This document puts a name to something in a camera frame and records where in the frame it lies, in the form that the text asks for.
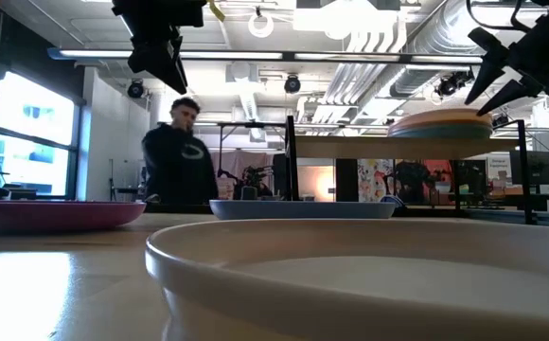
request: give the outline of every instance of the security camera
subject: security camera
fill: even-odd
[[[471,81],[474,81],[472,71],[453,72],[450,76],[441,78],[441,82],[434,89],[434,92],[443,99],[452,96]]]
[[[132,99],[140,99],[144,95],[142,80],[132,80],[132,85],[127,89],[127,94]]]
[[[297,75],[289,75],[285,81],[285,92],[288,94],[295,94],[300,91],[301,85],[302,83],[300,83]]]

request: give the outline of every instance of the man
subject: man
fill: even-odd
[[[201,109],[189,98],[171,105],[171,125],[162,124],[142,140],[149,181],[147,197],[157,194],[163,204],[201,205],[218,198],[209,150],[192,135]]]

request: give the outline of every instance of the blue plate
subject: blue plate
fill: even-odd
[[[491,128],[480,124],[441,124],[397,130],[391,137],[490,138]]]
[[[388,219],[395,203],[318,203],[211,200],[221,220],[245,219]]]

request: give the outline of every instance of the table surface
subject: table surface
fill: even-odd
[[[145,240],[214,220],[145,214],[112,231],[0,236],[0,340],[161,340],[168,308],[146,272]]]

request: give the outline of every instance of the ceiling light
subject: ceiling light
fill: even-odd
[[[411,62],[414,63],[461,63],[461,64],[475,64],[480,65],[483,60],[481,56],[469,56],[469,55],[419,55],[412,56]]]
[[[452,66],[452,65],[406,65],[407,70],[418,70],[418,71],[470,71],[470,66]]]
[[[207,148],[208,150],[210,151],[219,151],[220,148],[219,147],[209,147]],[[259,147],[238,147],[238,148],[233,148],[233,147],[222,147],[221,149],[223,152],[232,152],[232,151],[260,151],[260,152],[280,152],[282,151],[282,149],[278,149],[278,148],[259,148]]]
[[[48,48],[47,53],[54,60],[74,59],[127,59],[132,55],[128,50],[58,49]],[[281,52],[246,51],[180,51],[183,60],[190,61],[277,61],[283,59]]]
[[[361,125],[361,124],[349,124],[345,126],[348,129],[367,129],[367,130],[374,130],[374,129],[388,129],[388,126],[382,126],[382,125]]]
[[[249,18],[249,22],[247,22],[247,29],[249,29],[249,32],[255,37],[266,38],[270,36],[275,30],[275,22],[273,21],[273,17],[271,17],[268,13],[260,14],[260,17],[266,19],[266,26],[264,26],[263,28],[256,27],[256,20],[258,16],[256,13],[254,13],[254,15]]]
[[[349,62],[349,63],[398,63],[398,55],[395,54],[371,54],[371,53],[296,53],[298,61],[318,62]]]
[[[339,124],[296,124],[295,128],[340,128]]]
[[[60,50],[60,54],[71,59],[75,58],[129,58],[132,55],[131,51],[123,50]]]
[[[183,60],[276,61],[283,59],[283,53],[245,51],[180,51],[180,57]]]

